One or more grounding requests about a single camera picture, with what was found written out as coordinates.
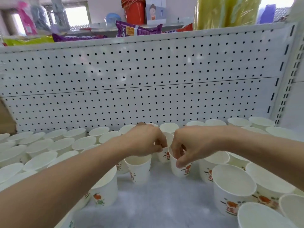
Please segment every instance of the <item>person's right hand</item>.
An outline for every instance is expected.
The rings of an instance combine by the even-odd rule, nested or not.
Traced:
[[[171,145],[176,166],[182,168],[222,150],[227,129],[228,126],[184,126],[176,130]]]

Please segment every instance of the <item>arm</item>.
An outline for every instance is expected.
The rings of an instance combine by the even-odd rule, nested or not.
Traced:
[[[160,144],[167,146],[166,137],[158,127],[136,126],[125,135],[5,189],[0,193],[1,227],[54,228],[118,162],[131,155],[161,152]]]
[[[304,142],[259,134],[235,126],[185,126],[172,142],[177,167],[226,150],[269,170],[304,190]],[[181,156],[182,148],[187,150]]]

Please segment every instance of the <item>red plastic container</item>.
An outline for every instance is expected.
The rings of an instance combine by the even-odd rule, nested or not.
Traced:
[[[127,23],[133,25],[145,24],[145,3],[136,1],[129,8],[125,9]]]

